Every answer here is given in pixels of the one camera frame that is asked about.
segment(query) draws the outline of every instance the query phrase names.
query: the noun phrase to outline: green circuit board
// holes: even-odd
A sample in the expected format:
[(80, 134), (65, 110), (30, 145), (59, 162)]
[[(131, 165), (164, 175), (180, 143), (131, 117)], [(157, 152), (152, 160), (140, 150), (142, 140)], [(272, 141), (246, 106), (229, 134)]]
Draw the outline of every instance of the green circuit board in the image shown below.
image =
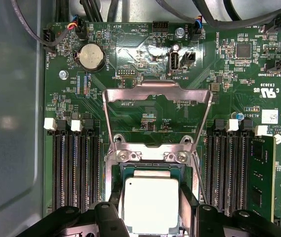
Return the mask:
[[(49, 25), (59, 35), (65, 23)], [(106, 88), (133, 88), (144, 79), (171, 79), (186, 89), (210, 89), (212, 105), (198, 145), (201, 165), (206, 156), (207, 128), (215, 119), (225, 122), (232, 114), (242, 113), (253, 126), (267, 125), (275, 137), (266, 148), (276, 147), (275, 164), (269, 161), (268, 171), (261, 169), (260, 179), (275, 176), (274, 187), (262, 187), (274, 197), (256, 197), (259, 202), (273, 205), (274, 215), (281, 219), (281, 71), (269, 71), (281, 61), (281, 34), (264, 34), (253, 26), (234, 31), (216, 31), (204, 26), (201, 37), (191, 40), (190, 24), (169, 23), (168, 31), (153, 32), (152, 23), (87, 23), (88, 40), (79, 40), (74, 31), (59, 44), (56, 53), (46, 55), (45, 117), (66, 120), (94, 119), (98, 134), (97, 199), (104, 200), (104, 155), (109, 148), (102, 92)], [(175, 36), (177, 28), (185, 36)], [(74, 52), (87, 43), (98, 44), (105, 52), (105, 66), (94, 73), (86, 72), (74, 59)], [(179, 55), (191, 51), (195, 62), (176, 72), (168, 71), (170, 48), (179, 44)], [(66, 70), (68, 78), (58, 74)], [(127, 142), (149, 146), (179, 143), (184, 135), (196, 132), (203, 107), (192, 101), (167, 101), (162, 95), (152, 95), (146, 101), (116, 101), (109, 105), (112, 131), (123, 134)], [(53, 137), (45, 138), (45, 211), (52, 203)], [(250, 182), (259, 182), (250, 178)]]

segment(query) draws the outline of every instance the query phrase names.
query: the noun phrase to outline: white sticker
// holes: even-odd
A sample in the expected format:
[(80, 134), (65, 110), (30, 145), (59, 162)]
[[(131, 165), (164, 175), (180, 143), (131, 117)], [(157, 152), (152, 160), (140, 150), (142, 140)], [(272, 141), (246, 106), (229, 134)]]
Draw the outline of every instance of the white sticker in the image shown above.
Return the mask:
[(262, 123), (278, 124), (279, 111), (278, 110), (262, 110)]

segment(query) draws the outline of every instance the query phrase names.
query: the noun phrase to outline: metal bracket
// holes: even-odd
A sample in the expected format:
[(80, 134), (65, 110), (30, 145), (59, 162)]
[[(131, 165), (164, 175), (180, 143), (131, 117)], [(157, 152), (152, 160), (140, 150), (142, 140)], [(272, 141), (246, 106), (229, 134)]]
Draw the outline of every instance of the metal bracket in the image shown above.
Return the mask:
[[(146, 100), (150, 95), (164, 95), (167, 100), (197, 101), (206, 104), (203, 119), (194, 134), (184, 136), (179, 144), (162, 144), (159, 147), (148, 147), (143, 143), (127, 143), (121, 134), (113, 136), (108, 113), (108, 103), (117, 100)], [(173, 163), (184, 163), (193, 169), (196, 145), (201, 136), (202, 128), (211, 105), (212, 92), (205, 89), (182, 89), (172, 80), (143, 80), (132, 89), (106, 89), (103, 91), (103, 104), (110, 138), (110, 148), (106, 162), (106, 200), (112, 188), (112, 165), (120, 162), (138, 162), (141, 160), (157, 160)]]

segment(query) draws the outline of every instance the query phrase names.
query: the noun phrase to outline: ram slot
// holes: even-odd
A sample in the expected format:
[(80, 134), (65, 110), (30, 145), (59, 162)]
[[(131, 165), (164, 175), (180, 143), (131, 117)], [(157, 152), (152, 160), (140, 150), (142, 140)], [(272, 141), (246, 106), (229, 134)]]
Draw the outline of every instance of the ram slot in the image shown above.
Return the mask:
[(79, 189), (80, 189), (80, 198), (79, 198), (79, 207), (81, 212), (86, 212), (89, 208), (89, 197), (88, 197), (88, 159), (89, 159), (89, 152), (90, 147), (88, 143), (88, 139), (86, 136), (81, 137), (81, 142), (84, 144), (82, 146), (81, 151), (81, 169), (80, 172), (80, 179), (79, 179)]
[(82, 151), (81, 136), (71, 136), (69, 148), (69, 205), (79, 206), (79, 171), (81, 168), (80, 158)]
[(205, 159), (205, 187), (207, 203), (210, 203), (211, 194), (211, 162), (212, 162), (213, 136), (208, 136)]
[(218, 154), (218, 175), (217, 175), (217, 197), (218, 204), (217, 207), (220, 211), (224, 209), (224, 175), (225, 175), (225, 145), (226, 145), (226, 137), (220, 136), (219, 138), (219, 154)]
[(61, 206), (69, 203), (69, 136), (61, 135)]
[(235, 210), (240, 210), (242, 207), (242, 177), (243, 177), (243, 150), (242, 150), (242, 139), (237, 137), (237, 160), (236, 160), (236, 205)]
[(217, 206), (218, 201), (218, 156), (219, 156), (219, 141), (218, 136), (214, 137), (214, 145), (212, 147), (212, 160), (211, 160), (211, 205)]
[(61, 207), (60, 135), (52, 135), (52, 210)]
[(225, 161), (224, 161), (224, 169), (225, 169), (225, 174), (224, 174), (224, 197), (223, 197), (223, 203), (224, 203), (224, 214), (227, 216), (230, 216), (230, 196), (231, 196), (231, 178), (232, 178), (232, 161), (231, 161), (231, 156), (232, 156), (232, 139), (231, 137), (226, 137), (225, 139)]
[(248, 184), (248, 154), (249, 154), (249, 136), (243, 136), (241, 141), (242, 145), (242, 165), (243, 165), (243, 172), (242, 172), (242, 203), (241, 209), (246, 209), (246, 201), (247, 201), (247, 184)]
[(88, 186), (89, 186), (89, 205), (99, 201), (99, 144), (98, 136), (89, 136), (89, 169), (88, 169)]
[(237, 152), (238, 152), (238, 139), (235, 135), (230, 136), (231, 143), (231, 152), (230, 152), (230, 160), (231, 160), (231, 179), (230, 179), (230, 213), (235, 211), (236, 207), (236, 179), (237, 179)]

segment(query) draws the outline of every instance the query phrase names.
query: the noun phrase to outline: mounting screw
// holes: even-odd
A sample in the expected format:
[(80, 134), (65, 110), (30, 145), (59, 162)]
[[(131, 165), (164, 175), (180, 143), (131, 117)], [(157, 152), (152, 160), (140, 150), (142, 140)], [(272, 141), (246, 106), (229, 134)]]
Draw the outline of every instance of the mounting screw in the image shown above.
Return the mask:
[(208, 206), (208, 205), (204, 205), (204, 206), (203, 206), (203, 209), (206, 210), (206, 211), (210, 211), (210, 210), (211, 210), (211, 207)]
[(239, 212), (239, 215), (240, 215), (240, 216), (243, 216), (243, 217), (249, 217), (249, 216), (250, 216), (249, 213), (247, 213), (247, 212), (245, 212), (245, 211)]
[(178, 28), (175, 30), (175, 36), (177, 38), (183, 38), (185, 36), (185, 30), (183, 28)]
[(179, 51), (179, 49), (180, 49), (180, 45), (178, 45), (177, 43), (172, 46), (173, 51)]
[(188, 155), (185, 152), (179, 152), (177, 158), (180, 162), (185, 163), (188, 160)]
[(66, 80), (67, 78), (68, 78), (68, 72), (67, 71), (65, 71), (65, 70), (61, 70), (60, 72), (59, 72), (59, 78), (61, 79), (61, 80)]
[(121, 151), (119, 153), (120, 160), (127, 160), (128, 159), (128, 152), (127, 151)]

